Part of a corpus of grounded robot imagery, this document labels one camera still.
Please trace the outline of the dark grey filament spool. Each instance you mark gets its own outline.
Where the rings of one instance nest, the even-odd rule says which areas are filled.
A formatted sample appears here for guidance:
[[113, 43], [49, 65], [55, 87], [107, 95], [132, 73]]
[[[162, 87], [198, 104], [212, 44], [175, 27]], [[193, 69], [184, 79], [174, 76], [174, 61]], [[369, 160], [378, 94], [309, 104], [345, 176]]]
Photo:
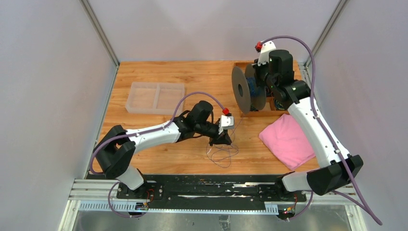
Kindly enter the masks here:
[[235, 66], [231, 73], [232, 89], [240, 111], [245, 115], [254, 108], [263, 110], [266, 105], [266, 90], [257, 83], [255, 69], [248, 64], [243, 71]]

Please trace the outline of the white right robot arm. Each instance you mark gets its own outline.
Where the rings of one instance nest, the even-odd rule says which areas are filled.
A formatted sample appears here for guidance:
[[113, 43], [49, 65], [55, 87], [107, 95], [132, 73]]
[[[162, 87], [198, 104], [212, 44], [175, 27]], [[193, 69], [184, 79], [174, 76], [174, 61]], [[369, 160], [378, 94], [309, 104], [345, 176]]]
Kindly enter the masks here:
[[287, 50], [261, 51], [253, 64], [258, 85], [267, 87], [300, 125], [318, 160], [319, 168], [281, 176], [275, 195], [283, 201], [294, 191], [312, 191], [325, 195], [348, 184], [363, 166], [359, 155], [351, 155], [328, 127], [318, 111], [311, 89], [294, 78], [293, 56]]

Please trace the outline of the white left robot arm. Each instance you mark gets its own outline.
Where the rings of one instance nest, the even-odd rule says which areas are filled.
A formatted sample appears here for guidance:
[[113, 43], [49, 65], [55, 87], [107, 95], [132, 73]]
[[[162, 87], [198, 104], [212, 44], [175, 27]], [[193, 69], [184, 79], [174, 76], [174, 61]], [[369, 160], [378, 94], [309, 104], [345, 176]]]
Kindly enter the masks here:
[[217, 121], [213, 118], [213, 106], [207, 101], [199, 101], [191, 110], [160, 125], [128, 130], [121, 125], [112, 127], [94, 149], [102, 175], [125, 184], [134, 198], [143, 198], [147, 194], [146, 180], [131, 166], [133, 155], [161, 144], [199, 137], [208, 137], [210, 146], [231, 145], [229, 130], [235, 126], [234, 117], [224, 109]]

